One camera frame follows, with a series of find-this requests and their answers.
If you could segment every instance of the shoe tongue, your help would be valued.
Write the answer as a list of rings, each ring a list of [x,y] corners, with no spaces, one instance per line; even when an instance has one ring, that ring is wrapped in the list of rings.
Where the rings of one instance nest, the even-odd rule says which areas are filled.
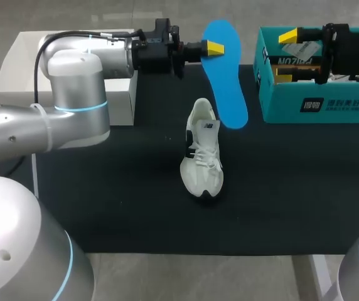
[[[215,148],[217,142],[219,120],[198,120],[196,122],[196,134],[201,146]]]

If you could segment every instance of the black mat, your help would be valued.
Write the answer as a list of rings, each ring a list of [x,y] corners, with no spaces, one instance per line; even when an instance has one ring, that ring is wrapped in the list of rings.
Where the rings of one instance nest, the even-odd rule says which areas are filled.
[[[41,201],[86,252],[345,253],[359,235],[359,125],[265,124],[251,66],[240,81],[249,122],[220,129],[214,206],[180,177],[186,118],[197,98],[212,99],[201,66],[182,81],[139,76],[135,127],[39,155]],[[26,161],[15,178],[30,186],[30,176]]]

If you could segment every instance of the gray floor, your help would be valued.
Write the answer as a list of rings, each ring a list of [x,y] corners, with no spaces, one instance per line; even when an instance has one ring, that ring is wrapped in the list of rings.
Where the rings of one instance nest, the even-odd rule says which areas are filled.
[[[0,67],[20,31],[152,29],[160,17],[179,25],[184,41],[200,39],[209,20],[229,20],[242,40],[242,63],[251,63],[259,26],[359,26],[359,0],[0,0]],[[301,293],[290,256],[90,257],[98,275],[96,301],[293,301]],[[332,278],[341,258],[328,256]],[[312,300],[307,296],[301,300]]]

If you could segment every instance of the sneaker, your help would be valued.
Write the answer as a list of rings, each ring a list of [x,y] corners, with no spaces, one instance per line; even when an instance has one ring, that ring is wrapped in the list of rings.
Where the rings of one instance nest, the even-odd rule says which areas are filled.
[[[186,123],[186,154],[180,166],[185,187],[196,197],[214,197],[223,186],[219,128],[212,105],[199,98]]]

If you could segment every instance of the blue insole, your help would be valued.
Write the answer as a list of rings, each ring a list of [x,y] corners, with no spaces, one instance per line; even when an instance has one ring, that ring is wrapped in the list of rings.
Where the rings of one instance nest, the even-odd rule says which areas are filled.
[[[248,110],[238,79],[241,42],[234,27],[226,20],[211,22],[203,40],[224,45],[224,55],[201,59],[215,96],[218,115],[231,129],[240,129],[248,121]]]

